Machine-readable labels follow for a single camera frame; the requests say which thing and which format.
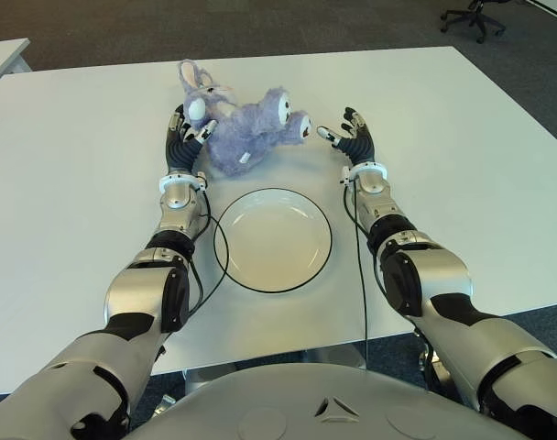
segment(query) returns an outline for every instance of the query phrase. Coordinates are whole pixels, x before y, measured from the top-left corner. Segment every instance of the black cable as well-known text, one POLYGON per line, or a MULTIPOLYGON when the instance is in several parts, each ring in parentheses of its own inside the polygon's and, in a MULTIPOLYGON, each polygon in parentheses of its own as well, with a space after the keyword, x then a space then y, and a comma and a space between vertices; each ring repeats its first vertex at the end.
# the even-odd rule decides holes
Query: black cable
POLYGON ((197 273, 197 269, 195 268, 195 263, 193 263, 193 258, 189 260, 189 265, 191 266, 191 272, 193 272, 193 277, 195 277, 195 281, 197 282, 197 286, 199 287, 199 299, 195 304, 195 307, 197 307, 197 305, 201 303, 201 301, 203 301, 203 284, 202 279, 199 278, 199 273, 197 273))
POLYGON ((364 237, 368 238, 368 233, 362 227, 362 225, 360 225, 356 220, 357 219, 357 213, 355 213, 354 216, 352 216, 352 214, 350 213, 350 209, 348 208, 348 199, 346 197, 347 194, 348 194, 348 187, 345 186, 344 187, 344 209, 345 209, 346 213, 348 214, 348 217, 350 217, 350 220, 352 220, 355 223, 356 227, 360 228, 360 230, 362 231, 362 234, 364 234, 364 237))
POLYGON ((212 207, 209 205, 209 199, 207 198, 207 193, 203 192, 203 199, 205 199, 205 206, 207 208, 207 223, 203 227, 201 231, 197 233, 197 235, 193 238, 193 243, 197 241, 197 238, 201 237, 202 234, 207 230, 210 224, 210 220, 212 219, 212 207))
POLYGON ((209 292, 209 294, 205 297, 205 299, 198 303, 190 312, 189 312, 189 317, 193 316, 195 313, 197 313, 197 311, 199 309, 201 309, 201 307, 207 303, 207 300, 209 300, 213 293, 217 290, 218 287, 220 287, 220 284, 222 284, 222 281, 225 278, 225 275, 227 275, 227 269, 230 265, 230 248, 227 244, 227 238, 225 236, 225 232, 222 229, 222 227, 220 226, 220 222, 217 221, 217 219, 215 219, 215 217, 213 217, 212 215, 209 215, 209 217, 215 222, 215 230, 217 230, 219 228, 220 232, 222 233, 222 238, 224 239, 224 244, 225 244, 225 266, 224 266, 224 272, 222 273, 222 276, 220 277, 220 279, 217 281, 217 283, 215 284, 215 286, 213 286, 212 291, 209 292))
POLYGON ((362 282, 362 299, 364 302, 364 359, 366 361, 366 369, 368 369, 368 310, 366 307, 366 286, 364 284, 364 273, 362 271, 362 259, 360 257, 360 237, 358 235, 358 230, 360 225, 358 224, 358 210, 356 204, 356 190, 354 181, 354 226, 355 226, 355 250, 358 257, 358 269, 360 270, 360 281, 362 282))

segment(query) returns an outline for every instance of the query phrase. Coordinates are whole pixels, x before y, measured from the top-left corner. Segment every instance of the plush toy leg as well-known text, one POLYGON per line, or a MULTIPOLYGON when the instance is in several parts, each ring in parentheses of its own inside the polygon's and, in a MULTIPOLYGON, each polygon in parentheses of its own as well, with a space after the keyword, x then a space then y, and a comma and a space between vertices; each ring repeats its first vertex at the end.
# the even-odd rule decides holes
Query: plush toy leg
POLYGON ((293 113, 285 129, 278 132, 277 144, 298 145, 311 134, 311 119, 305 112, 293 113))
POLYGON ((251 114, 254 136, 282 130, 292 111, 289 94, 282 87, 270 89, 254 107, 251 114))

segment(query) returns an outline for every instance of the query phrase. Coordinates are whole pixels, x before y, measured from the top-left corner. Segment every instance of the purple stuffed toy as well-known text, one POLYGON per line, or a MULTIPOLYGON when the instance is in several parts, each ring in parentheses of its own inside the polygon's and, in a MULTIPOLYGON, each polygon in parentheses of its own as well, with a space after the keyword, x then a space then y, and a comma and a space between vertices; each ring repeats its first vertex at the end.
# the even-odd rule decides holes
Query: purple stuffed toy
POLYGON ((218 122, 206 148, 212 164, 226 175, 244 173, 275 146, 302 144, 311 133, 305 112, 291 113, 289 95, 282 87, 268 90, 258 104, 238 105, 232 89, 217 84, 192 60, 179 64, 185 88, 185 119, 196 130, 212 119, 218 122))

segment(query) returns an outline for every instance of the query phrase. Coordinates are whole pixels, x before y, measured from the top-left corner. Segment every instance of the floor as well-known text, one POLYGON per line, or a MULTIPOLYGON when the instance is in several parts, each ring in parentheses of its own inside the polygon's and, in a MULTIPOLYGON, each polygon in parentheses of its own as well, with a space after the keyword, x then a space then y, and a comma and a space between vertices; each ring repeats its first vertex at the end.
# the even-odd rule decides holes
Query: floor
MULTIPOLYGON (((0 0, 0 39, 28 37, 34 70, 183 58, 455 46, 557 138, 557 18, 514 0, 485 12, 507 25, 475 42, 465 24, 439 31, 440 13, 467 0, 0 0)), ((475 99, 464 84, 464 102, 475 99)), ((557 352, 557 306, 511 318, 557 352)), ((423 385, 412 335, 370 343, 369 368, 423 385)), ((242 362, 296 362, 300 353, 242 362)), ((133 414, 144 422, 180 374, 153 378, 133 414)))

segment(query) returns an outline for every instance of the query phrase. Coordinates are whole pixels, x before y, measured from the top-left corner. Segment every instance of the white desk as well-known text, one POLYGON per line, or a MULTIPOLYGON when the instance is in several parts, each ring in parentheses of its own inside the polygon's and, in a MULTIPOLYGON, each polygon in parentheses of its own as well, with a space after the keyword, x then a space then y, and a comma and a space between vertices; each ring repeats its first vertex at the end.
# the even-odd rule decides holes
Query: white desk
MULTIPOLYGON (((416 226, 463 258, 479 309, 508 314, 557 303, 557 141, 455 49, 202 66, 243 102, 283 84, 315 123, 338 127, 346 105, 361 111, 395 198, 416 226)), ((104 325, 110 281, 159 219, 165 131, 182 96, 174 62, 0 82, 0 392, 104 325)), ((169 340, 155 372, 363 337, 354 229, 338 183, 345 164, 312 136, 304 147, 278 148, 240 179, 214 173, 217 214, 256 188, 309 196, 332 224, 333 253, 316 279, 284 294, 226 279, 169 340)), ((212 174, 207 164, 201 169, 212 174)), ((409 331, 378 292, 367 250, 363 258, 370 337, 409 331)), ((209 291, 220 273, 211 234, 199 243, 196 264, 209 291)))
POLYGON ((6 73, 31 72, 20 53, 30 44, 28 38, 0 41, 0 78, 6 73))

